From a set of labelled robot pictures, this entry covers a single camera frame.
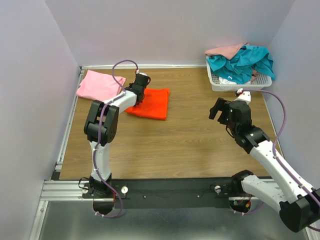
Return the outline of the orange t shirt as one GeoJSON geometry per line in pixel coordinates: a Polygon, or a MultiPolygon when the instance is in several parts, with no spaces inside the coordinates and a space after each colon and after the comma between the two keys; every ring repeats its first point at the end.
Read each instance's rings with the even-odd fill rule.
{"type": "Polygon", "coordinates": [[[143,101],[136,106],[127,108],[125,112],[137,117],[164,121],[168,113],[169,95],[168,88],[146,88],[143,101]]]}

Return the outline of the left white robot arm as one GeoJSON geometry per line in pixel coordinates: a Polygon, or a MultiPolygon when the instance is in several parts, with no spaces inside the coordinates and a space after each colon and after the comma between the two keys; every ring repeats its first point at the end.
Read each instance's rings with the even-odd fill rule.
{"type": "Polygon", "coordinates": [[[144,73],[136,73],[134,82],[111,99],[92,102],[84,125],[92,150],[92,172],[89,189],[99,197],[107,197],[111,189],[110,143],[114,140],[119,115],[126,109],[143,102],[145,89],[151,78],[144,73]]]}

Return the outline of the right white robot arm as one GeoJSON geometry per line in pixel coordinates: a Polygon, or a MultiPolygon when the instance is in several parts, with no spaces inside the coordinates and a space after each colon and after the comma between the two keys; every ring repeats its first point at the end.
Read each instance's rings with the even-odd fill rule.
{"type": "Polygon", "coordinates": [[[320,191],[305,181],[273,150],[273,142],[259,127],[252,124],[251,109],[246,101],[228,101],[219,97],[209,111],[213,120],[226,127],[238,146],[256,159],[278,187],[272,187],[249,170],[231,178],[230,191],[241,196],[253,195],[274,209],[285,226],[297,233],[320,219],[320,191]]]}

